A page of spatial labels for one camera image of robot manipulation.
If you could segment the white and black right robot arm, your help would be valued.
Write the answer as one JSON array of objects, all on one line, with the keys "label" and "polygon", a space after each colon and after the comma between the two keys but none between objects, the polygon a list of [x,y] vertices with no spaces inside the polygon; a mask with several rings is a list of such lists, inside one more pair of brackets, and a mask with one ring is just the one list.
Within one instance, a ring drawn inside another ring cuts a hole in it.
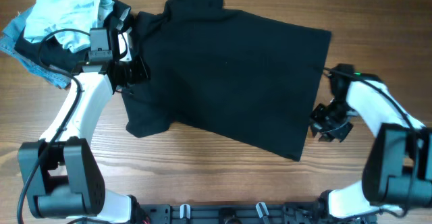
[{"label": "white and black right robot arm", "polygon": [[378,76],[353,65],[321,69],[333,99],[310,115],[310,130],[323,142],[343,141],[361,117],[375,138],[360,181],[323,194],[319,216],[338,221],[378,213],[403,218],[431,208],[431,128],[411,116]]}]

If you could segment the folded black garment in stack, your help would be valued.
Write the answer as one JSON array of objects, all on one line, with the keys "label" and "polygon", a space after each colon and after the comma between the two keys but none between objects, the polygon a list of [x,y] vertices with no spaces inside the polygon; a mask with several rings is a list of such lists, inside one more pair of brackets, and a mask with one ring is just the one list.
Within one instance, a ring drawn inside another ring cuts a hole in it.
[{"label": "folded black garment in stack", "polygon": [[[113,11],[108,18],[105,19],[103,27],[115,27],[120,24],[122,15],[131,7],[126,3],[118,0],[112,0],[114,2]],[[24,39],[24,32],[21,32],[14,49],[25,58],[32,62],[38,62],[38,48],[40,43],[31,43]],[[77,62],[84,61],[87,57],[89,48],[82,49],[76,53],[71,52],[69,49],[63,49],[62,45],[56,38],[50,38],[47,40],[40,52],[40,58],[45,65],[52,65],[63,69],[65,71],[71,71],[75,68]]]}]

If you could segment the light blue crumpled garment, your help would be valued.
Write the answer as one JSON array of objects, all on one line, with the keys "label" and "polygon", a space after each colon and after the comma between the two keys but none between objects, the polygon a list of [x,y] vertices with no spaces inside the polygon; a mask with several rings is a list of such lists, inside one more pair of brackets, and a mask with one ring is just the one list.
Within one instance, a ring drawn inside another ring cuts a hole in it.
[{"label": "light blue crumpled garment", "polygon": [[26,19],[24,39],[39,43],[56,32],[57,42],[77,53],[90,46],[87,34],[103,26],[114,5],[113,0],[36,0]]}]

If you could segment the black t-shirt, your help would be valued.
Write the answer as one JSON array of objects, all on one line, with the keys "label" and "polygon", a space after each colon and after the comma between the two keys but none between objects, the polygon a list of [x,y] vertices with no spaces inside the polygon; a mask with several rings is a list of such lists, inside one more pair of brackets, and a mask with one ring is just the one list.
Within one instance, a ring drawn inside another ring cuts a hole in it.
[{"label": "black t-shirt", "polygon": [[140,12],[134,44],[149,80],[123,97],[142,138],[178,121],[299,161],[331,40],[327,30],[168,0]]}]

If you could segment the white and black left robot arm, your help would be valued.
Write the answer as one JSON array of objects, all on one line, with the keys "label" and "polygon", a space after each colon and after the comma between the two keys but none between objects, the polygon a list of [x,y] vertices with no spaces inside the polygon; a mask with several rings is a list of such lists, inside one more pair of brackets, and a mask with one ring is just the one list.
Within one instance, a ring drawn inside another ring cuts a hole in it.
[{"label": "white and black left robot arm", "polygon": [[86,35],[90,51],[64,75],[70,92],[54,122],[35,142],[18,151],[23,188],[16,219],[23,223],[28,205],[37,219],[70,219],[72,223],[150,223],[151,218],[134,196],[105,187],[90,143],[105,105],[115,89],[131,79],[131,67],[120,60],[123,37],[117,30],[92,28]]}]

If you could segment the folded blue denim jeans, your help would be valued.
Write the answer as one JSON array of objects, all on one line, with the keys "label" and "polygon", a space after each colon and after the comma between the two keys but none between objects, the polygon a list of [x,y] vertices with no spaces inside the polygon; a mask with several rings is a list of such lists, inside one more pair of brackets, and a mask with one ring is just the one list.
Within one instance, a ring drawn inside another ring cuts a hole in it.
[{"label": "folded blue denim jeans", "polygon": [[22,13],[18,13],[16,16],[2,31],[1,33],[1,51],[8,54],[9,56],[17,59],[24,68],[27,69],[28,72],[34,74],[35,76],[39,76],[45,79],[47,82],[52,85],[65,89],[70,85],[70,79],[50,72],[39,65],[35,64],[35,62],[30,59],[25,58],[23,55],[19,54],[15,49],[15,45],[18,41],[20,33],[23,31],[26,19],[30,15],[32,11],[32,7],[23,11]]}]

